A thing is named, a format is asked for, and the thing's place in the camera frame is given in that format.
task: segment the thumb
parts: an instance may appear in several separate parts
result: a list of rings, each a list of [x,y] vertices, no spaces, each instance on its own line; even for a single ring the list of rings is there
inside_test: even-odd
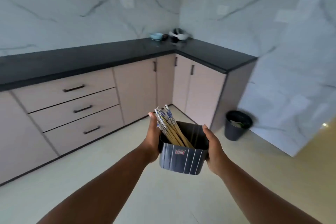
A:
[[[149,129],[154,129],[155,130],[156,129],[156,125],[157,125],[156,116],[152,112],[149,112],[148,115],[150,117]]]
[[[215,136],[214,133],[210,129],[208,129],[207,125],[203,125],[203,132],[208,138],[209,142],[219,142],[218,138]]]

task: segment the left arm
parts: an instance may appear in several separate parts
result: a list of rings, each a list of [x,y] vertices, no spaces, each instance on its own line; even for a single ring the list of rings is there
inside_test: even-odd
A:
[[[160,130],[149,113],[145,140],[116,164],[75,191],[38,224],[112,223],[126,203],[145,167],[159,155]]]

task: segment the drawer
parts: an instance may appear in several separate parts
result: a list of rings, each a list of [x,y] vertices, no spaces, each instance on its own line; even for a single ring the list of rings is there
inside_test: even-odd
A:
[[[114,86],[112,69],[108,68],[14,89],[13,92],[29,113]]]
[[[119,104],[116,88],[29,114],[43,132]]]
[[[65,154],[124,125],[120,105],[50,130],[48,137],[59,154]]]

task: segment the marble wall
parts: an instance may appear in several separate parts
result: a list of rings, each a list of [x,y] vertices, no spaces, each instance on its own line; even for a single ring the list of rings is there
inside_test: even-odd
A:
[[[0,0],[0,56],[149,37],[179,24],[180,0]]]
[[[294,156],[336,115],[336,0],[182,0],[194,38],[259,60],[239,108]]]

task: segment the electrical outlet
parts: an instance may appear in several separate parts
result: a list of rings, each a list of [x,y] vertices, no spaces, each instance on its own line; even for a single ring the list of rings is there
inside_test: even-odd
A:
[[[229,13],[228,5],[219,5],[217,6],[217,15],[227,15]]]
[[[290,23],[298,19],[298,12],[296,10],[281,9],[276,13],[275,22]]]
[[[126,9],[133,9],[134,8],[134,0],[121,0],[121,3],[124,8]]]

